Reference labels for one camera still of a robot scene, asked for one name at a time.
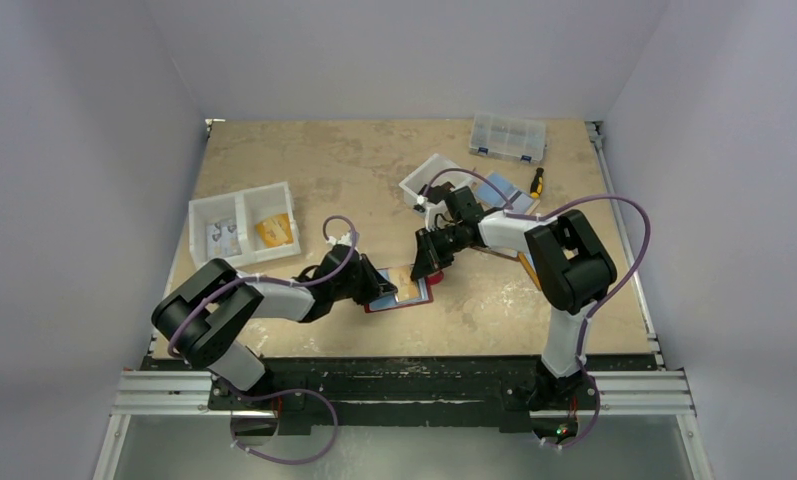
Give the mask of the gold VIP card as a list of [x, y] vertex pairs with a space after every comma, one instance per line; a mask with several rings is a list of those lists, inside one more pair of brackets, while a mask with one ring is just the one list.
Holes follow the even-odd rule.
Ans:
[[410, 266], [402, 266], [392, 273], [393, 283], [397, 287], [395, 298], [400, 305], [420, 303], [430, 299], [426, 280], [424, 278], [412, 280], [411, 270]]

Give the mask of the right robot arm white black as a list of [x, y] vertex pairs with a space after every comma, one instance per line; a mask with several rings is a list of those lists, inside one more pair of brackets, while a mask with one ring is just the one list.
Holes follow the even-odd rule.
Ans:
[[589, 311], [617, 279], [610, 255], [579, 210], [545, 220], [485, 210], [468, 187], [447, 193], [444, 204], [451, 224], [415, 233], [417, 253], [411, 278], [440, 272], [467, 248], [504, 248], [529, 256], [551, 315], [534, 386], [525, 403], [532, 410], [562, 405], [583, 378]]

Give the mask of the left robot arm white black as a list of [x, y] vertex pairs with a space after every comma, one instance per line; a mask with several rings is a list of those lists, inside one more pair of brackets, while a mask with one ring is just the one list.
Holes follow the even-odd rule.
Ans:
[[367, 255], [345, 246], [290, 280], [250, 276], [213, 259], [155, 307], [151, 323], [173, 354], [223, 378], [238, 401], [258, 409], [271, 399], [273, 374], [237, 339], [250, 320], [312, 323], [339, 301], [367, 306], [396, 291]]

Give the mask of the red card holder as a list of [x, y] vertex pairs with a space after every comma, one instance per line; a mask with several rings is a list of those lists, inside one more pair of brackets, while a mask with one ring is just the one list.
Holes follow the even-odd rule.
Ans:
[[365, 312], [380, 313], [432, 303], [432, 287], [425, 278], [412, 281], [411, 271], [411, 265], [379, 269], [378, 273], [394, 285], [396, 291], [365, 305]]

